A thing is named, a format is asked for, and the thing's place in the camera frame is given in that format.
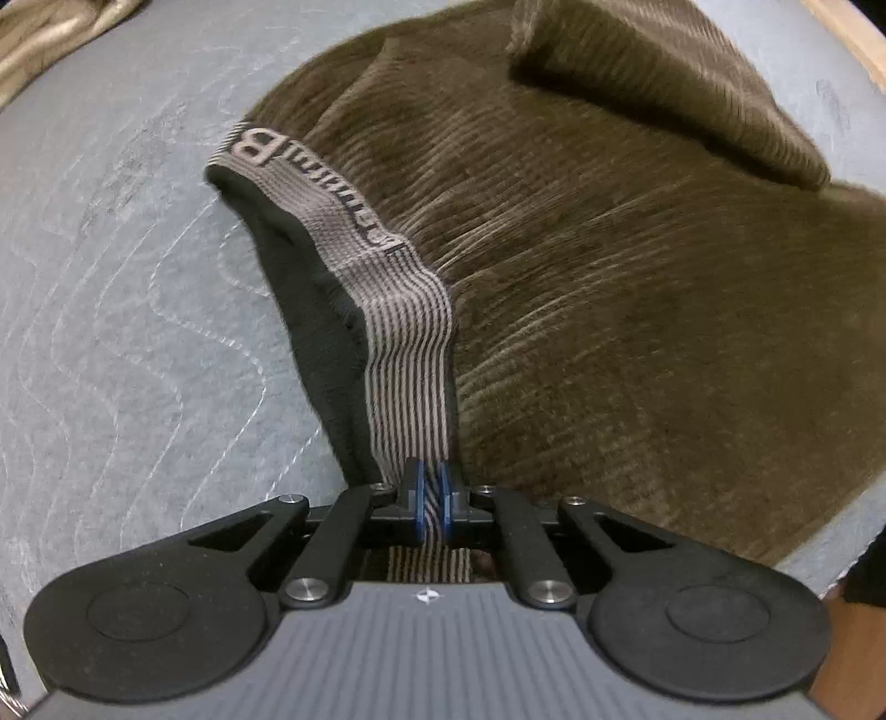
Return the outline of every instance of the black fabric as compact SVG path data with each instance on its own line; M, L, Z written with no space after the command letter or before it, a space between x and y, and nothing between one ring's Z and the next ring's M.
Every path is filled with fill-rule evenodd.
M846 576L846 602L886 607L886 529L867 548Z
M289 331L299 376L348 485L381 481L369 445L363 315L330 273L304 226L225 168L206 179L251 232Z
M881 32L886 32L886 3L883 0L852 0L852 3L865 13Z

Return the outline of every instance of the brown garment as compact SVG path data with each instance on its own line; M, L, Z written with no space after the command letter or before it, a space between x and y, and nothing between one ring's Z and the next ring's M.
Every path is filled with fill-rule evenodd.
M442 281L468 481L775 563L886 465L886 204L828 184L686 0L465 5L325 52L246 119Z

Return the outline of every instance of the gray mattress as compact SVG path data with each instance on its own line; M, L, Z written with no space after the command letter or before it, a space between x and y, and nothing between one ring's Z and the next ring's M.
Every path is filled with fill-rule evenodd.
M250 239L202 171L286 72L443 4L153 0L0 113L0 633L28 700L21 621L53 576L342 488ZM886 191L886 98L798 0L698 4L836 176ZM822 592L885 521L878 480L782 567Z

